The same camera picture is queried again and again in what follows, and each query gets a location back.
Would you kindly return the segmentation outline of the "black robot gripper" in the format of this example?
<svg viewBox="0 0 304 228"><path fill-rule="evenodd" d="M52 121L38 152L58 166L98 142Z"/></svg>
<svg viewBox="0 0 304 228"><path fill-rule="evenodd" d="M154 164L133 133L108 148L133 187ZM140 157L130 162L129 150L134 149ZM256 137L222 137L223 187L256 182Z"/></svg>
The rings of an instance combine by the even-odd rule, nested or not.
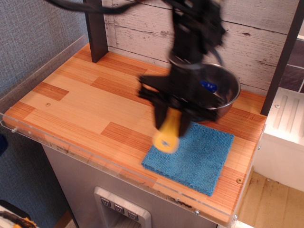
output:
<svg viewBox="0 0 304 228"><path fill-rule="evenodd" d="M160 129L168 108L179 110L179 137L187 132L192 120L216 121L217 112L209 106L219 107L222 99L205 89L185 68L171 66L167 76L140 76L139 97L149 100L154 106L156 129Z"/></svg>

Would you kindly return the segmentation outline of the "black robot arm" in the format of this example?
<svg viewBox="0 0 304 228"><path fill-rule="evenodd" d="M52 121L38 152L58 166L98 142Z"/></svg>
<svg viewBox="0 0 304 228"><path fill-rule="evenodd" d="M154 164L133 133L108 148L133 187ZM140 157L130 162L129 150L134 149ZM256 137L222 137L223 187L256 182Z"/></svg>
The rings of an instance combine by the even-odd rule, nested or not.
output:
<svg viewBox="0 0 304 228"><path fill-rule="evenodd" d="M216 121L224 100L201 85L203 58L221 45L225 33L219 3L213 0L170 0L174 43L169 54L167 76L141 76L139 97L154 106L157 129L169 117L169 108L178 110L178 136L183 136L197 119Z"/></svg>

